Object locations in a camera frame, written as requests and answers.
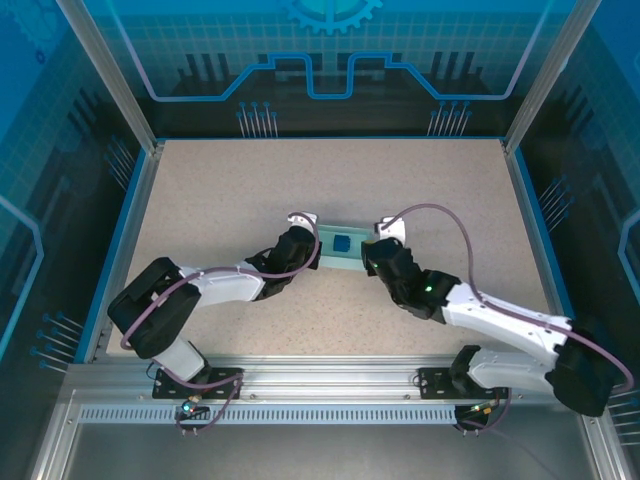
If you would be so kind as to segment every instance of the gear logo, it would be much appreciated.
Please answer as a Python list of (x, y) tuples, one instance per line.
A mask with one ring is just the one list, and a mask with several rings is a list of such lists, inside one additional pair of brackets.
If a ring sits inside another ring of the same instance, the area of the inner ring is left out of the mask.
[(382, 7), (382, 0), (283, 0), (289, 20), (298, 20), (300, 27), (311, 27), (313, 33), (360, 28), (363, 19), (373, 18), (373, 9)]
[(55, 0), (0, 0), (0, 14), (9, 13), (20, 31), (42, 52), (55, 39), (58, 11)]

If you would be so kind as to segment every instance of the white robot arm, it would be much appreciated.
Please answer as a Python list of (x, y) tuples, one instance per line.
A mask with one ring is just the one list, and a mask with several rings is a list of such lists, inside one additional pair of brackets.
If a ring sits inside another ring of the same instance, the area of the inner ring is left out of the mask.
[[(198, 308), (223, 302), (258, 301), (280, 293), (294, 275), (263, 278), (261, 274), (293, 272), (310, 261), (316, 243), (310, 222), (316, 223), (317, 216), (304, 214), (304, 217), (290, 215), (292, 225), (275, 247), (223, 271), (179, 267), (169, 258), (156, 259), (111, 302), (109, 317), (126, 334), (159, 295), (193, 277), (160, 303), (130, 334), (128, 342), (140, 358), (153, 359), (180, 381), (207, 384), (210, 367), (205, 358), (179, 336), (184, 323)], [(319, 257), (316, 254), (309, 268), (317, 268)]]
[[(304, 215), (317, 221), (315, 215)], [(280, 293), (292, 276), (264, 279), (259, 274), (293, 272), (310, 261), (316, 243), (309, 221), (297, 216), (291, 216), (290, 221), (293, 225), (268, 256), (264, 251), (247, 258), (234, 267), (237, 271), (227, 268), (206, 273), (178, 267), (168, 258), (155, 260), (111, 303), (109, 316), (124, 334), (158, 295), (193, 277), (160, 303), (128, 341), (140, 358), (152, 358), (183, 385), (207, 384), (211, 367), (191, 343), (179, 336), (180, 330), (196, 308), (228, 301), (258, 301)], [(479, 294), (453, 275), (422, 270), (404, 246), (402, 220), (383, 231), (379, 225), (377, 241), (362, 244), (363, 264), (369, 276), (382, 280), (398, 306), (418, 318), (476, 330), (525, 352), (463, 348), (449, 371), (451, 384), (460, 395), (472, 398), (478, 390), (500, 387), (552, 392), (579, 413), (602, 415), (618, 372), (597, 353), (553, 331), (553, 327), (575, 331), (569, 318), (531, 311)], [(313, 259), (311, 268), (317, 268), (319, 257)], [(544, 327), (518, 321), (514, 314), (535, 318)], [(581, 322), (579, 333), (609, 346), (597, 324)]]
[[(392, 228), (382, 227), (390, 220), (376, 224), (377, 241), (362, 245), (362, 257), (369, 276), (382, 280), (400, 308), (424, 320), (478, 331), (525, 352), (463, 348), (449, 371), (451, 383), (463, 396), (497, 387), (522, 388), (553, 393), (583, 415), (602, 415), (619, 372), (609, 360), (562, 333), (577, 333), (611, 350), (598, 322), (581, 321), (576, 330), (567, 317), (528, 310), (474, 291), (453, 275), (422, 270), (404, 246), (402, 220)], [(542, 326), (518, 317), (535, 319)]]

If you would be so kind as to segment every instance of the small cube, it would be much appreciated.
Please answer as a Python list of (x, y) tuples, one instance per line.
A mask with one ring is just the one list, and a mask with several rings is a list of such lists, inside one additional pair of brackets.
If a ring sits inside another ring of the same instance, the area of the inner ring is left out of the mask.
[(347, 235), (335, 235), (333, 237), (334, 252), (348, 252), (351, 250), (351, 238)]

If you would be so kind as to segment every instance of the table surface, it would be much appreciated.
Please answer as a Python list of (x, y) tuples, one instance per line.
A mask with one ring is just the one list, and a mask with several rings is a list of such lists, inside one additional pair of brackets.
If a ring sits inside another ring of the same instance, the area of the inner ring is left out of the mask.
[[(476, 281), (493, 296), (548, 311), (498, 140), (318, 139), (167, 141), (127, 282), (157, 257), (182, 266), (232, 265), (275, 245), (294, 210), (319, 223), (370, 227), (421, 202), (458, 214)], [(467, 278), (462, 235), (446, 215), (405, 218), (422, 268)], [(363, 272), (303, 272), (275, 297), (195, 311), (183, 336), (204, 354), (452, 354), (500, 347), (471, 330), (419, 320)], [(130, 355), (114, 329), (107, 353)]]

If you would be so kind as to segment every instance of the glass panel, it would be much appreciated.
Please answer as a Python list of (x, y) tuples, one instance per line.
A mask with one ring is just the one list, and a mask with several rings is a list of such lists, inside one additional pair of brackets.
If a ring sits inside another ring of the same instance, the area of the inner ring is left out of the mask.
[(38, 453), (140, 146), (55, 2), (0, 1), (0, 64), (0, 476), (17, 479)]
[(165, 137), (503, 135), (573, 3), (86, 2)]
[[(635, 372), (640, 367), (639, 19), (635, 0), (602, 2), (522, 143), (578, 324), (589, 316), (605, 324), (618, 355)], [(612, 402), (621, 439), (637, 445), (638, 399), (627, 395)]]

